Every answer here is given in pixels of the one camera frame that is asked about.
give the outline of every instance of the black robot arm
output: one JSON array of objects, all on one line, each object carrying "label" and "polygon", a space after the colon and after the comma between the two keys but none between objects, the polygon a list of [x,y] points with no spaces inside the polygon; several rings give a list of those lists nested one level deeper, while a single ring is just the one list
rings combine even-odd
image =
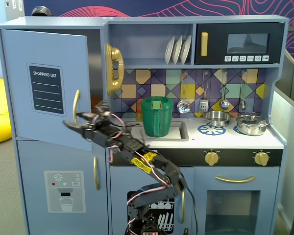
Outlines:
[{"label": "black robot arm", "polygon": [[97,143],[101,147],[118,148],[122,157],[159,182],[144,186],[135,192],[127,202],[131,221],[142,219],[154,227],[151,223],[152,217],[148,214],[149,204],[180,195],[183,190],[187,189],[185,178],[179,168],[171,161],[161,154],[149,150],[140,140],[118,128],[118,125],[110,120],[110,117],[115,115],[110,113],[106,102],[97,106],[97,110],[98,115],[77,113],[79,117],[88,121],[84,125],[68,121],[64,121],[64,124],[79,133],[84,139]]}]

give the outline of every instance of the colorful tile backsplash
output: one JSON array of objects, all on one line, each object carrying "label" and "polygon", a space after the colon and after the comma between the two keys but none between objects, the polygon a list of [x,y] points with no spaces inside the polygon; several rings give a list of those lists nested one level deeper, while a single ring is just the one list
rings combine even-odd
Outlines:
[{"label": "colorful tile backsplash", "polygon": [[[142,112],[141,102],[150,96],[166,96],[173,100],[174,118],[200,117],[199,103],[203,99],[207,79],[205,76],[202,86],[203,72],[208,71],[208,89],[206,99],[209,101],[209,110],[221,110],[219,101],[222,98],[221,82],[222,70],[126,70],[121,89],[112,94],[112,111],[123,118],[135,118],[136,113]],[[230,102],[229,112],[237,117],[241,110],[241,81],[243,77],[245,112],[261,112],[264,98],[266,69],[248,69],[247,75],[242,76],[241,69],[227,70],[227,86],[225,98]],[[181,98],[185,97],[191,103],[191,111],[180,114],[176,108]]]}]

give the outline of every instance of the blue toy kitchen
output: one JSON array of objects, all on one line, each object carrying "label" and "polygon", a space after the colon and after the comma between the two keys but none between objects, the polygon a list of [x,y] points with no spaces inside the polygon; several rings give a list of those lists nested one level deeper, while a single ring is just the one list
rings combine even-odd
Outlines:
[{"label": "blue toy kitchen", "polygon": [[[104,100],[125,123],[123,136],[178,166],[193,192],[196,211],[187,190],[148,204],[165,234],[273,235],[287,142],[271,108],[288,21],[22,17],[1,24],[27,234],[123,235],[133,222],[128,200],[157,183],[148,162],[137,167],[63,124],[85,123],[79,113],[95,117]],[[159,138],[146,135],[142,122],[142,102],[158,96],[173,103],[170,132]]]}]

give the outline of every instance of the microwave window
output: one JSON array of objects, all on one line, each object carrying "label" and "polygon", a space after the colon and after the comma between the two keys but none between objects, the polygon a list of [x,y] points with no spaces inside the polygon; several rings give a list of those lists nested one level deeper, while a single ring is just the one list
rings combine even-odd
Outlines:
[{"label": "microwave window", "polygon": [[266,53],[268,37],[269,35],[267,33],[229,34],[227,42],[227,53]]}]

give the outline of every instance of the green pitcher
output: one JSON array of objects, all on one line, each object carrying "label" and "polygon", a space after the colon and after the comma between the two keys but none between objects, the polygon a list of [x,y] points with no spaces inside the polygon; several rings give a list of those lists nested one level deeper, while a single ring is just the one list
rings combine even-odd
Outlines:
[{"label": "green pitcher", "polygon": [[169,133],[173,101],[153,96],[142,101],[144,130],[151,137],[163,137]]}]

